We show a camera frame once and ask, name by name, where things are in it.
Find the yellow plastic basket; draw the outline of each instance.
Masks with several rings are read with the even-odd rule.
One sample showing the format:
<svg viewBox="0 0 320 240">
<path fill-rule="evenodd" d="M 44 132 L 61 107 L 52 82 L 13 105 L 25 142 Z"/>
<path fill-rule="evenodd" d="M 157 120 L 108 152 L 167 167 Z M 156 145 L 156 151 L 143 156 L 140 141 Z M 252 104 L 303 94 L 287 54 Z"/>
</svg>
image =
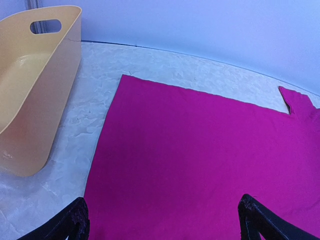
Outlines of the yellow plastic basket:
<svg viewBox="0 0 320 240">
<path fill-rule="evenodd" d="M 0 168 L 31 176 L 46 164 L 81 60 L 77 6 L 32 9 L 0 21 Z M 59 20 L 56 33 L 31 24 Z"/>
</svg>

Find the basket handle hole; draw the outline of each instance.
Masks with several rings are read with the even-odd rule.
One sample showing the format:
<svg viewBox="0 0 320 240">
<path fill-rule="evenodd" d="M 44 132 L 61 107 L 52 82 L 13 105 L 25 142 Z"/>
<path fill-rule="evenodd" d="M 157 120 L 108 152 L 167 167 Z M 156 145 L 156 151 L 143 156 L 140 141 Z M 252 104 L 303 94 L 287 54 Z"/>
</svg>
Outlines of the basket handle hole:
<svg viewBox="0 0 320 240">
<path fill-rule="evenodd" d="M 30 24 L 30 30 L 33 34 L 49 34 L 61 31 L 62 24 L 58 19 L 34 21 Z"/>
</svg>

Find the fabric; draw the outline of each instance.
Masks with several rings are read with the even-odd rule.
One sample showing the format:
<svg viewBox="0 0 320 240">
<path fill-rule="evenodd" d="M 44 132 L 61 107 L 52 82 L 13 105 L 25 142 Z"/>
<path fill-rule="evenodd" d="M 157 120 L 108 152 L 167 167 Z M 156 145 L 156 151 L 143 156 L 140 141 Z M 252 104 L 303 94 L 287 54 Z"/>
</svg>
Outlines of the fabric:
<svg viewBox="0 0 320 240">
<path fill-rule="evenodd" d="M 290 114 L 123 75 L 85 190 L 92 240 L 239 240 L 250 194 L 320 237 L 320 110 Z"/>
</svg>

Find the white marble surface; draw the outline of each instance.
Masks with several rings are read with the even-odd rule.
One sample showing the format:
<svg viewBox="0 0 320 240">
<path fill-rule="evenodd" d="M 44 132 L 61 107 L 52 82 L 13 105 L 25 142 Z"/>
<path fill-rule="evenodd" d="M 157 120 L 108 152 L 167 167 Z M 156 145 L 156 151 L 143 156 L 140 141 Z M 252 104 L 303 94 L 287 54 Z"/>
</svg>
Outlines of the white marble surface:
<svg viewBox="0 0 320 240">
<path fill-rule="evenodd" d="M 82 62 L 48 164 L 36 175 L 0 173 L 0 239 L 39 227 L 83 196 L 105 116 L 122 74 L 288 112 L 278 86 L 320 96 L 245 69 L 154 49 L 82 43 Z"/>
</svg>

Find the wall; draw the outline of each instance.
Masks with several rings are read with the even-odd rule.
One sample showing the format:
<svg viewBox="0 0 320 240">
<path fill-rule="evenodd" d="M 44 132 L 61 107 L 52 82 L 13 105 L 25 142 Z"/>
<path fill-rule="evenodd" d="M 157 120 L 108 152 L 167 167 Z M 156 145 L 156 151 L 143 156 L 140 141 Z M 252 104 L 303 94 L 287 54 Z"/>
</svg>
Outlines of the wall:
<svg viewBox="0 0 320 240">
<path fill-rule="evenodd" d="M 24 10 L 25 0 L 0 0 L 0 20 Z"/>
<path fill-rule="evenodd" d="M 82 39 L 213 59 L 320 95 L 319 0 L 42 0 L 83 8 Z"/>
</svg>

